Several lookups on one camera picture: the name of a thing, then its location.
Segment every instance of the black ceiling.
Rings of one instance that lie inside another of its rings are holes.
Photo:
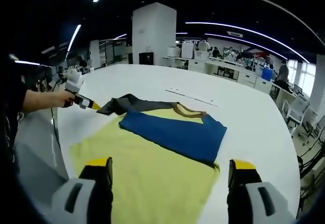
[[[227,35],[233,30],[244,39],[276,52],[298,58],[290,50],[250,32],[213,25],[185,24],[186,21],[217,22],[252,29],[271,36],[315,62],[315,53],[325,53],[324,45],[304,25],[285,11],[260,0],[7,0],[9,52],[20,59],[43,61],[41,51],[69,42],[78,24],[82,24],[74,47],[90,40],[131,35],[133,10],[160,2],[177,10],[177,31],[190,36],[204,33]],[[325,30],[323,0],[270,0],[298,16],[313,31]]]

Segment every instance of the person's arm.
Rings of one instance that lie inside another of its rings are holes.
[[[66,101],[72,105],[74,98],[74,94],[68,91],[34,92],[27,90],[22,110],[24,112],[33,112],[53,107],[63,107]]]

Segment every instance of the white cabinet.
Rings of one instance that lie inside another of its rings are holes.
[[[199,73],[205,72],[205,63],[203,61],[188,61],[188,69]]]
[[[272,87],[272,83],[269,81],[264,80],[263,78],[257,78],[255,83],[255,89],[263,92],[263,93],[270,93]]]
[[[256,76],[240,72],[238,75],[238,83],[254,88]]]

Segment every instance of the office desk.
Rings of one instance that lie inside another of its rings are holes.
[[[216,106],[165,91],[170,88],[178,88],[200,100],[213,100]],[[80,93],[101,106],[127,93],[144,100],[181,102],[191,109],[206,111],[227,127],[216,159],[220,177],[199,223],[228,223],[226,198],[229,160],[233,158],[253,163],[262,180],[272,183],[283,194],[290,212],[296,215],[300,197],[296,151],[287,126],[268,94],[206,74],[146,65],[114,65],[86,74]],[[59,139],[70,178],[76,174],[69,146],[80,143],[115,117],[82,110],[76,105],[58,109]]]

